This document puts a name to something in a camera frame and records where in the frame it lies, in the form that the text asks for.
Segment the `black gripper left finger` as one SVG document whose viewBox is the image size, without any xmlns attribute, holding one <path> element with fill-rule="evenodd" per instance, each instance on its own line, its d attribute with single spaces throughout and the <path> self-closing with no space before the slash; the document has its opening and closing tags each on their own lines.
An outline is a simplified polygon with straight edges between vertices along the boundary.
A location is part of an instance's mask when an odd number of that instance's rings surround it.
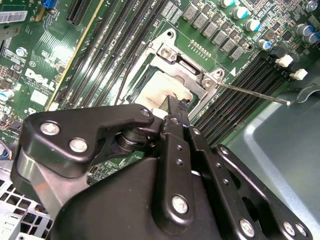
<svg viewBox="0 0 320 240">
<path fill-rule="evenodd" d="M 152 217 L 161 229 L 188 229 L 196 217 L 182 124 L 169 95 L 156 116 L 140 104 L 40 112 L 23 123 L 11 180 L 56 219 L 90 186 L 142 160 L 157 160 Z"/>
</svg>

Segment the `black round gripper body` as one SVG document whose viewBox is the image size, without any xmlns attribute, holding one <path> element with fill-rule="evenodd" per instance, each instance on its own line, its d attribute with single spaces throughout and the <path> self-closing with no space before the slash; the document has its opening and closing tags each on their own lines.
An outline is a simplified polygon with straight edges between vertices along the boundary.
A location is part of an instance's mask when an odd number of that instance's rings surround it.
<svg viewBox="0 0 320 240">
<path fill-rule="evenodd" d="M 163 231 L 152 216 L 157 160 L 133 163 L 72 197 L 59 211 L 52 240 L 237 240 L 218 220 L 203 180 L 192 176 L 195 219 L 179 234 Z"/>
</svg>

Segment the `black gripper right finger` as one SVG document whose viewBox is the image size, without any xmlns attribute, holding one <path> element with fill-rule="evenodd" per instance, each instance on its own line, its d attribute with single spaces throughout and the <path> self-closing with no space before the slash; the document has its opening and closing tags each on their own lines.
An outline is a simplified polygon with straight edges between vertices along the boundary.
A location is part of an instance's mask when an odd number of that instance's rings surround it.
<svg viewBox="0 0 320 240">
<path fill-rule="evenodd" d="M 199 173 L 218 236 L 223 240 L 312 240 L 314 235 L 247 166 L 226 146 L 209 147 L 188 119 L 187 106 L 174 101 L 174 116 L 182 124 L 186 156 L 184 178 Z"/>
</svg>

